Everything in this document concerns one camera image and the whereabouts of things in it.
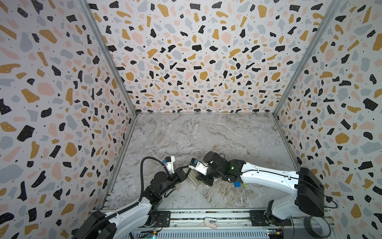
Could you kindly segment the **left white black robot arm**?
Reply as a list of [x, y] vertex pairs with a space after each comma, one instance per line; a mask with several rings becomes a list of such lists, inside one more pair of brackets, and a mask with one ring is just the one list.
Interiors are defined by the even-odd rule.
[[73, 238], [121, 239], [140, 227], [154, 226], [159, 205], [188, 175], [189, 171], [185, 172], [182, 167], [171, 175], [164, 171], [156, 173], [137, 201], [108, 213], [94, 211], [74, 233]]

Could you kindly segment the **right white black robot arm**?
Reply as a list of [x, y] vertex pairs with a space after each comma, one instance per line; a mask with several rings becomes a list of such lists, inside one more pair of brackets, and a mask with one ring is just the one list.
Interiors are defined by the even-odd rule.
[[192, 159], [189, 167], [198, 172], [197, 180], [208, 186], [221, 179], [229, 183], [263, 185], [287, 193], [281, 199], [269, 201], [264, 213], [267, 220], [324, 216], [324, 186], [308, 168], [302, 167], [299, 171], [269, 169], [238, 159], [227, 161], [212, 151], [203, 161]]

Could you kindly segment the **white remote control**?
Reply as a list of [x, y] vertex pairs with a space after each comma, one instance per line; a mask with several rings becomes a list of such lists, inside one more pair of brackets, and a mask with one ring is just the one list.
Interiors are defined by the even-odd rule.
[[189, 170], [190, 173], [188, 175], [188, 178], [196, 187], [199, 186], [202, 183], [201, 178], [203, 174], [191, 168], [189, 168]]

